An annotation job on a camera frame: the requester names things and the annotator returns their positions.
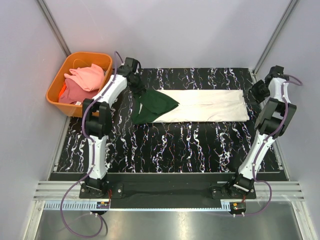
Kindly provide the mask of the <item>white green raglan t-shirt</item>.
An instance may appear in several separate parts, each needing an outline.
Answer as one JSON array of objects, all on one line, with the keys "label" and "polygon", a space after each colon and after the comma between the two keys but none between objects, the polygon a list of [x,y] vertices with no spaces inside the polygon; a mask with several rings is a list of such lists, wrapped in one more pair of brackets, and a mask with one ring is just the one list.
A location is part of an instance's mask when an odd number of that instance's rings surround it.
[{"label": "white green raglan t-shirt", "polygon": [[246,122],[242,90],[153,90],[135,94],[135,125],[181,122]]}]

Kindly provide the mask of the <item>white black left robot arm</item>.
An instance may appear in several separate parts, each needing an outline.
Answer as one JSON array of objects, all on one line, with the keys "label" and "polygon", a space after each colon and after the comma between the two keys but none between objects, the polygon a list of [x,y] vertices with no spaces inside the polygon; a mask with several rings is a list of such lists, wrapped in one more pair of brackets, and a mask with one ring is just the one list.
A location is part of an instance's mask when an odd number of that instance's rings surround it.
[{"label": "white black left robot arm", "polygon": [[105,166],[105,147],[113,121],[111,106],[129,83],[130,74],[136,74],[141,63],[134,58],[127,57],[114,70],[110,80],[93,98],[86,98],[82,104],[82,133],[88,140],[88,170],[82,192],[103,198],[108,193],[107,168]]}]

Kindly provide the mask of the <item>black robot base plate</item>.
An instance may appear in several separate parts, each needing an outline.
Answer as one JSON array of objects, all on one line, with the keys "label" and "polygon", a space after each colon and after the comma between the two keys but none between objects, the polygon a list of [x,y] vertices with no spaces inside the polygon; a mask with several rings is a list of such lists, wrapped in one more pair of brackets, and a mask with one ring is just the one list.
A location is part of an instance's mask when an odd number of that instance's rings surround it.
[{"label": "black robot base plate", "polygon": [[225,190],[234,173],[109,173],[107,194],[82,192],[81,199],[111,198],[113,209],[214,209],[221,200],[241,199]]}]

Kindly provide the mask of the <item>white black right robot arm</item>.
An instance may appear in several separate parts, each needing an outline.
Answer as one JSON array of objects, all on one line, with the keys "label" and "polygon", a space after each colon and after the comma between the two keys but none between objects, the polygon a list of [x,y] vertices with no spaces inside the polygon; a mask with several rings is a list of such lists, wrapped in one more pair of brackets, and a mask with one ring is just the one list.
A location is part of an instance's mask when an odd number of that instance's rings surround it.
[{"label": "white black right robot arm", "polygon": [[256,82],[247,92],[257,104],[266,101],[255,123],[255,138],[244,162],[227,185],[228,195],[240,198],[254,191],[254,182],[266,153],[289,126],[297,106],[289,99],[290,77],[284,67],[270,68],[264,80]]}]

